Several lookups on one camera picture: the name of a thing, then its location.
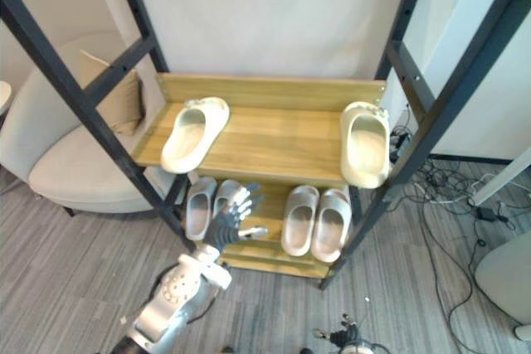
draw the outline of beige cushion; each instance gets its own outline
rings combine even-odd
[[[109,63],[80,51],[79,82],[85,88]],[[135,70],[130,71],[97,106],[105,122],[116,133],[133,135],[142,119],[140,84]]]
[[[128,148],[131,138],[117,134]],[[175,175],[148,167],[144,175],[159,195],[168,192]],[[112,213],[152,209],[139,190],[111,161],[85,126],[69,132],[51,147],[29,176],[33,191],[63,206]]]

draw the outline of white pipe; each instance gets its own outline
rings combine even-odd
[[[507,165],[498,176],[487,182],[479,191],[477,191],[471,198],[470,203],[474,206],[478,206],[485,202],[505,184],[518,176],[529,165],[531,165],[531,147],[528,147],[528,149]]]

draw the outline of robotic arm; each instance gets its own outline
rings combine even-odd
[[[111,354],[167,354],[177,335],[190,318],[204,307],[213,285],[227,289],[232,281],[229,272],[216,264],[225,247],[240,240],[267,234],[265,227],[238,230],[240,223],[261,201],[253,196],[258,190],[251,184],[237,191],[214,216],[203,243],[192,255],[180,255],[178,265],[170,269],[161,281],[158,292],[133,321],[127,336],[114,347]]]

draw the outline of white armchair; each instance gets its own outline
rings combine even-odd
[[[125,46],[117,35],[107,33],[61,47],[58,53],[76,79],[80,49],[112,61]],[[154,117],[153,104],[160,103],[160,95],[142,90],[144,121],[133,136],[116,134],[128,151]],[[37,68],[18,91],[0,131],[0,163],[33,191],[62,206],[110,213],[151,209]],[[147,167],[144,175],[159,195],[173,180],[160,167]]]

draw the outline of white slipper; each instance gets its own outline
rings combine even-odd
[[[241,188],[241,184],[235,180],[225,180],[219,186],[216,192],[216,199],[214,200],[214,211],[212,216],[215,217],[217,213],[225,207],[227,201],[234,196],[234,193]]]
[[[216,190],[216,180],[200,177],[190,189],[186,200],[185,230],[190,240],[202,240],[212,218],[212,198]]]
[[[312,238],[312,255],[316,259],[331,263],[341,255],[351,218],[348,192],[337,188],[326,190],[319,201]]]
[[[319,191],[312,186],[298,186],[288,196],[281,241],[288,255],[302,256],[308,252],[318,201]]]
[[[172,173],[186,173],[199,166],[229,119],[229,106],[217,97],[192,99],[175,119],[164,144],[160,162]]]
[[[389,174],[387,111],[364,102],[341,114],[341,173],[351,185],[380,187]]]

